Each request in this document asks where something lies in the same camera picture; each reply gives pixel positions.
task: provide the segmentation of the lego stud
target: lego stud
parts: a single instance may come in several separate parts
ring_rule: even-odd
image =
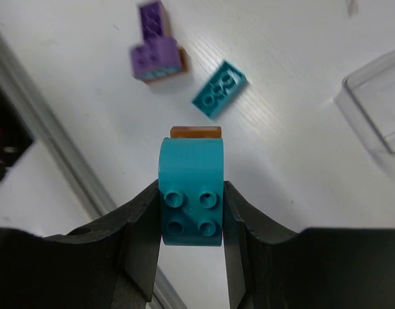
[[[139,64],[139,66],[145,66],[146,65],[146,61],[144,61],[144,59],[137,59],[137,63]]]
[[[174,74],[178,71],[179,71],[178,68],[176,68],[175,66],[170,66],[167,68],[167,74]]]
[[[216,232],[216,223],[213,220],[202,220],[198,224],[198,230],[204,237],[211,237]]]
[[[219,84],[215,84],[211,92],[215,97],[223,97],[223,87]]]
[[[207,108],[212,108],[216,104],[216,99],[212,95],[206,95],[203,98],[203,105]]]
[[[153,80],[154,79],[154,74],[152,74],[152,72],[146,72],[142,76],[142,79],[144,79],[144,80]]]
[[[149,31],[149,35],[156,35],[160,31],[160,26],[155,21],[147,22],[147,31]]]
[[[150,59],[151,62],[157,62],[157,61],[158,61],[157,56],[154,55],[154,54],[151,54],[151,55],[149,56],[149,59]]]
[[[181,220],[173,219],[167,224],[167,231],[172,236],[180,236],[184,232],[184,226]]]
[[[164,68],[154,71],[154,76],[156,76],[157,78],[160,78],[160,77],[163,77],[166,75],[167,75],[167,71]]]
[[[235,79],[229,74],[228,71],[223,72],[220,76],[224,88],[230,88],[236,84]]]
[[[184,194],[178,190],[169,190],[164,195],[164,201],[166,202],[166,205],[171,208],[179,208],[183,205]]]
[[[159,15],[152,8],[145,11],[145,16],[147,19],[149,19],[149,21],[155,21],[155,22],[160,21]]]
[[[198,201],[201,206],[210,209],[217,204],[217,195],[212,191],[203,191],[198,197]]]

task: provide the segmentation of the white table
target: white table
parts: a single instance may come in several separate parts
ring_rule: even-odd
[[[164,0],[190,73],[131,77],[130,0],[0,0],[0,30],[112,198],[157,177],[174,125],[222,126],[225,177],[279,223],[395,227],[395,183],[331,97],[346,74],[395,48],[395,0]],[[210,121],[190,103],[222,59],[249,81]],[[193,308],[228,308],[222,248],[165,247],[159,265]]]

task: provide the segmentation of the clear plastic container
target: clear plastic container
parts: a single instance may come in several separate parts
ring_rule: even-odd
[[[365,148],[395,174],[395,50],[346,77],[335,102]]]

